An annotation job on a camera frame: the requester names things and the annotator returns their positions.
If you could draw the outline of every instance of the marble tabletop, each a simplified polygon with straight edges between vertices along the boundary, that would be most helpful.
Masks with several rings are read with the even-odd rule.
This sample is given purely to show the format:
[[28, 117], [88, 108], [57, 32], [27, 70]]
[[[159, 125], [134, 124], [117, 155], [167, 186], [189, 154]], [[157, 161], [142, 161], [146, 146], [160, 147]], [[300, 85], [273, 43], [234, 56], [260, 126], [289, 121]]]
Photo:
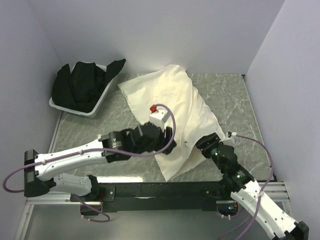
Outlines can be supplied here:
[[[141, 74], [119, 74], [118, 83]], [[224, 132], [262, 140], [245, 82], [240, 74], [189, 74], [193, 85], [215, 114]], [[112, 131], [134, 128], [139, 123], [130, 111], [125, 97], [115, 84], [94, 119], [63, 112], [54, 137], [52, 152], [84, 145]], [[258, 144], [237, 138], [235, 153], [238, 162], [257, 180], [265, 181], [270, 163]], [[67, 172], [77, 176], [94, 175], [99, 182], [165, 182], [154, 157], [132, 157], [128, 161], [89, 165]], [[173, 182], [219, 181], [222, 178], [216, 165], [207, 159], [196, 168], [182, 174]]]

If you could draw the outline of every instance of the gray marble surface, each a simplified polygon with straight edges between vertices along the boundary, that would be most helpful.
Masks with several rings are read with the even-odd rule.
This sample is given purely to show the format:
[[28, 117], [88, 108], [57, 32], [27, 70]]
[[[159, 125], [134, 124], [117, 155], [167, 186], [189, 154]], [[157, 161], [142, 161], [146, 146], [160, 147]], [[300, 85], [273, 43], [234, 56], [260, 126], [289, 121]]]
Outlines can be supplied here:
[[[140, 76], [120, 74], [115, 80], [121, 83]], [[261, 134], [254, 116], [244, 80], [240, 74], [190, 74], [193, 85], [205, 103], [215, 114], [224, 132], [232, 131], [261, 141]], [[94, 119], [63, 112], [54, 139], [53, 152], [84, 145], [111, 131], [134, 128], [137, 120], [131, 113], [125, 97], [117, 85], [110, 91]], [[270, 164], [264, 150], [258, 144], [237, 138], [235, 153], [242, 164], [257, 180], [266, 180]], [[132, 157], [128, 161], [90, 165], [75, 169], [69, 174], [92, 174], [100, 182], [164, 182], [154, 157]], [[173, 182], [219, 181], [221, 173], [207, 159], [196, 168], [182, 174]]]

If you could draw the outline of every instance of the black garment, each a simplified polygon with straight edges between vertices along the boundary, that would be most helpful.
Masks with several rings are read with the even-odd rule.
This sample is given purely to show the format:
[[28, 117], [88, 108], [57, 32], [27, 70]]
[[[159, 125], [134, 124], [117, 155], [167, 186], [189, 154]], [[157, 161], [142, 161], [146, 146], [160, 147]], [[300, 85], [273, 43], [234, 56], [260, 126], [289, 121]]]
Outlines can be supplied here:
[[52, 100], [54, 104], [84, 112], [91, 112], [108, 83], [120, 73], [126, 59], [113, 61], [106, 66], [106, 72], [95, 63], [78, 61], [70, 73], [69, 64], [57, 73], [53, 83]]

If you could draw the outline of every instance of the white plastic bin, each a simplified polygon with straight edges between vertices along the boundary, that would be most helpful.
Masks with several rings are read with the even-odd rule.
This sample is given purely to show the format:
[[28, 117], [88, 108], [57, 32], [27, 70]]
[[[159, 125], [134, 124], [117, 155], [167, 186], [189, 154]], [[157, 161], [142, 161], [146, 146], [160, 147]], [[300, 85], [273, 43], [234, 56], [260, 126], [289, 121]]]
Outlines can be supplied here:
[[[106, 66], [102, 66], [102, 65], [98, 65], [96, 64], [97, 67], [101, 68], [103, 71], [107, 71], [107, 67]], [[91, 112], [82, 112], [82, 111], [76, 111], [76, 110], [72, 110], [72, 109], [69, 109], [69, 108], [66, 108], [66, 107], [63, 107], [63, 106], [58, 106], [58, 105], [55, 105], [54, 101], [52, 100], [52, 97], [50, 98], [49, 100], [49, 105], [53, 108], [56, 108], [56, 109], [59, 109], [59, 110], [62, 110], [62, 111], [65, 111], [65, 112], [68, 112], [68, 113], [71, 113], [71, 114], [76, 114], [76, 115], [80, 115], [80, 116], [83, 116], [85, 118], [90, 118], [90, 119], [93, 119], [96, 115], [97, 115], [97, 112], [99, 110], [99, 108], [101, 107], [104, 99], [106, 98], [108, 92], [110, 91], [110, 89], [112, 89], [112, 87], [114, 86], [115, 84], [115, 79], [112, 79], [108, 85], [105, 87], [103, 93], [101, 94], [98, 102], [96, 103], [96, 105], [94, 106], [94, 108], [92, 109]]]

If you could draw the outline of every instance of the towel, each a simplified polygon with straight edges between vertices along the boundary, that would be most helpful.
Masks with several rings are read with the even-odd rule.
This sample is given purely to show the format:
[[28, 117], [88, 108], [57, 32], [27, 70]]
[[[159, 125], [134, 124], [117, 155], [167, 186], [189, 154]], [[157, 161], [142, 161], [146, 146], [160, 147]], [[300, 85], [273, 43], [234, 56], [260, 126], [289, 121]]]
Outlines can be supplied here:
[[[176, 121], [174, 140], [177, 146], [169, 155], [158, 154], [155, 159], [166, 181], [184, 174], [206, 158], [195, 147], [203, 136], [217, 133], [224, 139], [216, 116], [192, 85], [186, 71], [179, 65], [139, 76], [118, 85], [130, 110], [140, 124], [149, 121], [150, 106], [167, 105]], [[172, 127], [169, 119], [166, 126]]]

